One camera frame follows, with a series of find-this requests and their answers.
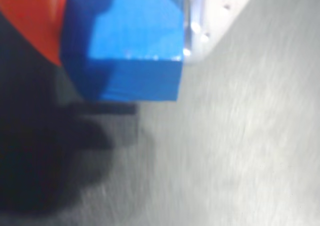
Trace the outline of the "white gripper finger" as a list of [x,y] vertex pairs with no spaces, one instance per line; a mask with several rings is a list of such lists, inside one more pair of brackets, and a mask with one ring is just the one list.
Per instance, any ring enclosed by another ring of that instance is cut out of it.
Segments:
[[203,60],[250,0],[185,0],[184,63]]

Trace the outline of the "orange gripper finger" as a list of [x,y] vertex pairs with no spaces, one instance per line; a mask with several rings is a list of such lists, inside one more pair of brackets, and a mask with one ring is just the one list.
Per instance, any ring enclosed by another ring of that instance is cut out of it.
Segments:
[[66,0],[0,0],[0,12],[46,59],[57,66]]

